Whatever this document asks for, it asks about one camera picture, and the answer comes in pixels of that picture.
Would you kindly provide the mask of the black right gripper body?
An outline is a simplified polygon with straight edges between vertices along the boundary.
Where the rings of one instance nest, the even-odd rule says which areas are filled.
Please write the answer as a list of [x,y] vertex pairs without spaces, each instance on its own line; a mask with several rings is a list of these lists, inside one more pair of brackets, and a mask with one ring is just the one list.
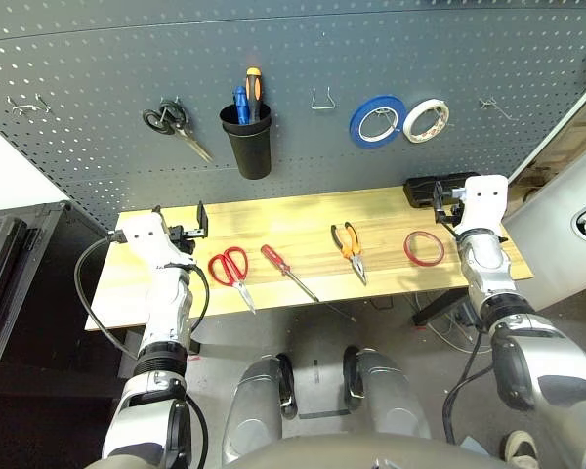
[[465,196],[465,188],[452,188],[442,191],[443,201],[450,203],[450,213],[453,220],[461,220],[465,204],[463,198]]

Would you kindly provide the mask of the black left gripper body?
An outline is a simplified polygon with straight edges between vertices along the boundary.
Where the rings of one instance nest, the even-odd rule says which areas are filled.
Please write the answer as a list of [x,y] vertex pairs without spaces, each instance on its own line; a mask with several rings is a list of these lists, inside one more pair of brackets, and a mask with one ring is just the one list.
[[171,242],[183,253],[192,254],[195,249],[194,239],[198,237],[198,230],[186,231],[182,225],[169,227]]

